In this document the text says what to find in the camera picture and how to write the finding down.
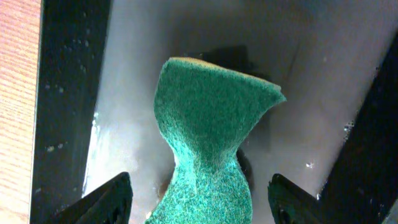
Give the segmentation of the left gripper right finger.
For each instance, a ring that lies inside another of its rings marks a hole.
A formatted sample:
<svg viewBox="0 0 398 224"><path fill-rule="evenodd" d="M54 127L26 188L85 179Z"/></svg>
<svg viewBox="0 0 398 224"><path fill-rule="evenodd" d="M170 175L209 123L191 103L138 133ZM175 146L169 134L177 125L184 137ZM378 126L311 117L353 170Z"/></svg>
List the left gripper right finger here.
<svg viewBox="0 0 398 224"><path fill-rule="evenodd" d="M319 201L284 177L274 174L268 185L268 201L276 224L329 223Z"/></svg>

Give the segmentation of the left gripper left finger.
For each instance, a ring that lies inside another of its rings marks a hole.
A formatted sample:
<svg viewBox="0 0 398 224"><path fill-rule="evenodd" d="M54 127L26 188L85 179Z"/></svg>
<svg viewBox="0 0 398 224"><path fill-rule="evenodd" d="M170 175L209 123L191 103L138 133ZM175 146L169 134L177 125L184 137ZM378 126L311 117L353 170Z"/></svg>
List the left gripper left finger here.
<svg viewBox="0 0 398 224"><path fill-rule="evenodd" d="M49 218L47 224L128 224L133 191L128 172L107 181L72 206Z"/></svg>

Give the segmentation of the green yellow sponge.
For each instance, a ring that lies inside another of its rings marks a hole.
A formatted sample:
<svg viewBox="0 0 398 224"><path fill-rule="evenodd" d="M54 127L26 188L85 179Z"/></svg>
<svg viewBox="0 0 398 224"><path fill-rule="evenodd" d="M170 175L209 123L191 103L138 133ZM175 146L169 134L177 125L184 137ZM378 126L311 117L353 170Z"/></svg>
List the green yellow sponge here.
<svg viewBox="0 0 398 224"><path fill-rule="evenodd" d="M285 101L279 85L189 57L160 72L154 114L175 168L148 223L251 223L237 151L262 116Z"/></svg>

